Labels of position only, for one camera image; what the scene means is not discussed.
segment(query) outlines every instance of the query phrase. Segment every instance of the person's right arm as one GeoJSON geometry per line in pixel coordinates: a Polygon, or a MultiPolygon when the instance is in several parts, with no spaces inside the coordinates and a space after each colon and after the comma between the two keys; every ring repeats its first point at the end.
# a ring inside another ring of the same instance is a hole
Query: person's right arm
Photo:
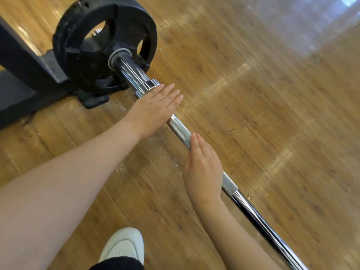
{"type": "Polygon", "coordinates": [[[184,172],[185,188],[226,268],[280,269],[231,215],[220,198],[222,182],[223,167],[214,149],[193,133],[184,172]]]}

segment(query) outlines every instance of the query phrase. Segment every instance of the shoe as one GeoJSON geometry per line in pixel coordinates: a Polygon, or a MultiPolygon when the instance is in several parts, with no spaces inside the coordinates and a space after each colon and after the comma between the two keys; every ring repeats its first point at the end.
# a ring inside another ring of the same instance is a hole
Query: shoe
{"type": "Polygon", "coordinates": [[[116,231],[105,244],[99,262],[122,256],[135,258],[144,265],[144,241],[136,228],[126,227],[116,231]]]}

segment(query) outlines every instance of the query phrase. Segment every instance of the forearm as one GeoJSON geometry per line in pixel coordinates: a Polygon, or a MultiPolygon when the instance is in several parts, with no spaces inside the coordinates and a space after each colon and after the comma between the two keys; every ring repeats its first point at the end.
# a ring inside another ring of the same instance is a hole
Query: forearm
{"type": "Polygon", "coordinates": [[[279,269],[220,198],[207,206],[195,205],[194,209],[228,270],[279,269]]]}
{"type": "Polygon", "coordinates": [[[119,122],[2,187],[0,268],[47,268],[139,139],[119,122]]]}

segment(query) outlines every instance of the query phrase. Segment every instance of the person's left arm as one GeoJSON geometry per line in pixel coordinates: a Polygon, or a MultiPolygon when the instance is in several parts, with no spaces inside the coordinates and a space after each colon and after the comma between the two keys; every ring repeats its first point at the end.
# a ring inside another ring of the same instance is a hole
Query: person's left arm
{"type": "Polygon", "coordinates": [[[182,101],[157,86],[108,131],[0,188],[0,269],[46,269],[116,166],[182,101]]]}

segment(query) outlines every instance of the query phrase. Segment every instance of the bare skin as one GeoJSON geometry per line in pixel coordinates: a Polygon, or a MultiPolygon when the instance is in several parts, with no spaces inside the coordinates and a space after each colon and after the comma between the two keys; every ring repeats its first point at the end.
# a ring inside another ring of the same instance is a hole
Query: bare skin
{"type": "Polygon", "coordinates": [[[190,144],[184,172],[187,195],[226,268],[278,270],[221,200],[223,167],[214,149],[199,134],[191,135],[190,144]]]}
{"type": "MultiPolygon", "coordinates": [[[[116,166],[175,112],[182,96],[173,88],[157,86],[108,131],[0,188],[0,269],[50,265],[116,166]]],[[[225,265],[277,269],[220,200],[222,172],[214,150],[193,135],[185,186],[225,265]],[[199,185],[206,191],[193,191],[199,185]]]]}

